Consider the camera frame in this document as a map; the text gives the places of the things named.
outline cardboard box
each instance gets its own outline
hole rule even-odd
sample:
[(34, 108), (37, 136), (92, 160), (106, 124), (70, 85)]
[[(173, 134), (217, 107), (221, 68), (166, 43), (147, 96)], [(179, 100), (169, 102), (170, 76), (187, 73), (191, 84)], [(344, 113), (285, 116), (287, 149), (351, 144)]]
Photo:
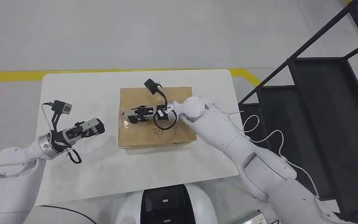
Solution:
[[(184, 102), (192, 96), (191, 87), (164, 88), (168, 101)], [(131, 124), (122, 113), (141, 105), (153, 106), (164, 104), (160, 94), (152, 95), (146, 88), (121, 88), (119, 108), (118, 145), (126, 150), (188, 144), (196, 140), (196, 134), (180, 118), (169, 130), (160, 130), (154, 122)], [(162, 127), (169, 127), (172, 122), (157, 121)]]

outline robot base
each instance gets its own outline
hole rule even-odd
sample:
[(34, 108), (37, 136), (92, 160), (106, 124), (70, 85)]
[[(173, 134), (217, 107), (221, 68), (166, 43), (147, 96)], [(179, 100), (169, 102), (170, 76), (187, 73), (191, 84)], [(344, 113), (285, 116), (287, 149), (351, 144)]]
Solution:
[(116, 224), (218, 224), (208, 195), (194, 184), (132, 193), (118, 211)]

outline black metal stairs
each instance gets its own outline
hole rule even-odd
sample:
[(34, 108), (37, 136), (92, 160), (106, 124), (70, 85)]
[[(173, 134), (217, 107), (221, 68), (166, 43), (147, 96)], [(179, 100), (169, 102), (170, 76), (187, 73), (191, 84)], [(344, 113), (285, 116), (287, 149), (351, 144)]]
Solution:
[[(258, 104), (240, 104), (243, 122), (260, 117), (254, 140), (279, 129), (284, 134), (282, 154), (304, 168), (321, 199), (336, 199), (347, 220), (358, 219), (358, 82), (345, 58), (296, 58), (289, 64), (294, 86), (256, 90)], [(257, 121), (252, 118), (249, 130)], [(281, 135), (273, 134), (260, 147), (278, 153)], [(297, 180), (314, 194), (305, 173)]]

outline floor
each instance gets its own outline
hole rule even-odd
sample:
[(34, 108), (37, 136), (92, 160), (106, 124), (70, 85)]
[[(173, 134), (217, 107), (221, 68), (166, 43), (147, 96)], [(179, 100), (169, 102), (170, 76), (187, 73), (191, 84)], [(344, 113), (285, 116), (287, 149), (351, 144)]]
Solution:
[[(343, 6), (340, 0), (5, 1), (0, 7), (0, 71), (242, 67), (262, 80)], [(342, 56), (357, 46), (357, 28), (344, 18), (303, 56)], [(356, 71), (358, 57), (350, 62)], [(238, 100), (253, 88), (242, 77), (233, 82)], [(289, 71), (269, 84), (292, 84)], [(0, 82), (0, 148), (33, 141), (40, 90), (40, 81)], [(269, 205), (246, 193), (237, 176), (197, 184), (212, 199), (219, 223), (255, 209), (269, 221), (275, 218)], [(114, 223), (126, 195), (56, 206)], [(25, 223), (49, 221), (88, 223), (77, 214), (39, 207)]]

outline yellow floor line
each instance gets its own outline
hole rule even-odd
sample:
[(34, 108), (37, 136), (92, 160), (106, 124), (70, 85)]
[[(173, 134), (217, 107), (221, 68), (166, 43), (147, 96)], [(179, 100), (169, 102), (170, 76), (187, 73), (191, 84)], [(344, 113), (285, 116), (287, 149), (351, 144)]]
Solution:
[[(189, 68), (170, 69), (103, 69), (103, 70), (48, 70), (48, 71), (4, 71), (0, 72), (0, 82), (19, 82), (19, 81), (41, 81), (49, 73), (89, 73), (89, 72), (134, 72), (134, 71), (173, 71), (173, 70), (191, 70)], [(257, 86), (261, 81), (254, 74), (244, 68), (228, 68), (232, 76), (245, 78), (251, 84)]]

